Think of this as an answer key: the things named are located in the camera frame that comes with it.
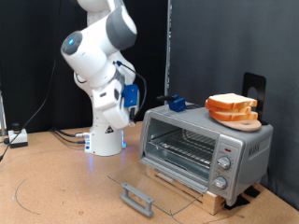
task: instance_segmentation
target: toast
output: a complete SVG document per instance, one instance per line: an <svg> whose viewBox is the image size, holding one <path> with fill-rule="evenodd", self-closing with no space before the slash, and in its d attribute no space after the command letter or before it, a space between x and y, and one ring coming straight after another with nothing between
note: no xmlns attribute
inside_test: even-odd
<svg viewBox="0 0 299 224"><path fill-rule="evenodd" d="M251 107L250 106L245 106L244 108L233 108L233 109L223 109L216 107L214 105L210 105L207 100L206 100L206 109L212 110L215 112L226 112L226 113L245 113L245 114L250 114L251 112Z"/></svg>
<svg viewBox="0 0 299 224"><path fill-rule="evenodd" d="M207 99L207 103L222 109L233 109L244 108L246 106L257 106L258 101L234 93L227 93L210 96Z"/></svg>
<svg viewBox="0 0 299 224"><path fill-rule="evenodd" d="M243 119L257 119L258 113L250 112L250 114L246 113L226 113L226 112L215 112L209 111L209 116L214 119L224 120L224 121L236 121L236 120L243 120Z"/></svg>

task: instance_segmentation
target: oven top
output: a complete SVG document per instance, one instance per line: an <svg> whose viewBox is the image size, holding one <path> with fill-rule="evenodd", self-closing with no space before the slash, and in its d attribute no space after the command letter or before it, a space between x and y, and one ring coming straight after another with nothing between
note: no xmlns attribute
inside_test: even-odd
<svg viewBox="0 0 299 224"><path fill-rule="evenodd" d="M207 130L213 131L214 133L223 133L228 136L244 139L251 141L257 137L264 135L265 133L272 132L273 128L271 125L262 126L261 130L257 132L247 133L232 128L226 127L212 117L208 115L208 110L205 107L197 109L185 109L181 112L176 112L169 109L168 105L162 105L153 108L149 113L157 113L161 116L161 120L166 120L163 117L169 117L170 119L181 120L182 122L188 122L196 126L203 127Z"/></svg>

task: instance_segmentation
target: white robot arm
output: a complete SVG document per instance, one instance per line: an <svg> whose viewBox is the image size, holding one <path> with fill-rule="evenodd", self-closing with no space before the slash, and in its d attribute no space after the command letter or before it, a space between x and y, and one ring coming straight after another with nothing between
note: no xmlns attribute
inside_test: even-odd
<svg viewBox="0 0 299 224"><path fill-rule="evenodd" d="M88 11L88 27L68 36L61 52L74 70L75 82L93 103L91 136L94 137L89 151L113 155L121 150L121 128L130 121L129 107L125 107L121 93L135 79L134 72L113 62L121 61L134 70L120 50L135 43L137 31L122 0L78 0L78 3Z"/></svg>

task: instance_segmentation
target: blue light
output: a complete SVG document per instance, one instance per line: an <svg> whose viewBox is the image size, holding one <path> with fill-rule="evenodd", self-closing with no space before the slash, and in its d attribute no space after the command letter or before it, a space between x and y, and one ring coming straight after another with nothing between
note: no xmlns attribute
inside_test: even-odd
<svg viewBox="0 0 299 224"><path fill-rule="evenodd" d="M74 38L72 38L72 39L70 39L69 41L68 41L68 44L69 45L72 45L72 44L74 44L75 43L75 39Z"/></svg>
<svg viewBox="0 0 299 224"><path fill-rule="evenodd" d="M123 129L121 129L121 140L122 140L122 147L126 147L127 144L124 142L124 134L123 134Z"/></svg>

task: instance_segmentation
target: wooden pallet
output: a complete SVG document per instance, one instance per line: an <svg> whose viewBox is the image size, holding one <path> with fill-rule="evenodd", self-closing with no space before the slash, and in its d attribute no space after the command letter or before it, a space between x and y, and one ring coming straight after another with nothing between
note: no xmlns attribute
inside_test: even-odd
<svg viewBox="0 0 299 224"><path fill-rule="evenodd" d="M194 201L199 196L199 192L194 189L188 188L184 184L177 181L168 175L164 175L154 168L147 166L147 176L159 182L160 184L166 186L167 188L173 190L182 197ZM209 191L204 193L199 197L194 204L198 207L204 209L211 215L218 213L224 206L225 199L221 196L215 195Z"/></svg>

